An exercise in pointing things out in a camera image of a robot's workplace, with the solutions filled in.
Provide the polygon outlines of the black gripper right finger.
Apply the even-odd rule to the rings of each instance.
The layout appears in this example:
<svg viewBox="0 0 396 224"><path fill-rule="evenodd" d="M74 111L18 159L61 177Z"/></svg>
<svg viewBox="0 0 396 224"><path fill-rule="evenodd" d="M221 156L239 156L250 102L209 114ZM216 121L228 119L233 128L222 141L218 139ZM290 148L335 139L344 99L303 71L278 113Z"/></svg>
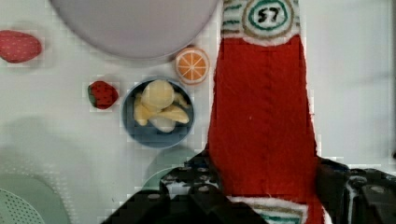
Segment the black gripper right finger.
<svg viewBox="0 0 396 224"><path fill-rule="evenodd" d="M320 158L316 194L332 224L396 224L394 175Z"/></svg>

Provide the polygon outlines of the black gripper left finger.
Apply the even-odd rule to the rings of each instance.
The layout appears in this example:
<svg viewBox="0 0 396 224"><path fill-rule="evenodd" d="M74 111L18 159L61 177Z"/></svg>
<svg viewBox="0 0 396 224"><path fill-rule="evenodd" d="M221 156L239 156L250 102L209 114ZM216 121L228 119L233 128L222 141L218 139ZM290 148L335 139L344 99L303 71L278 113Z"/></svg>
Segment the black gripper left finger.
<svg viewBox="0 0 396 224"><path fill-rule="evenodd" d="M246 203L222 192L205 150L172 169L157 189L142 189L101 224L268 224Z"/></svg>

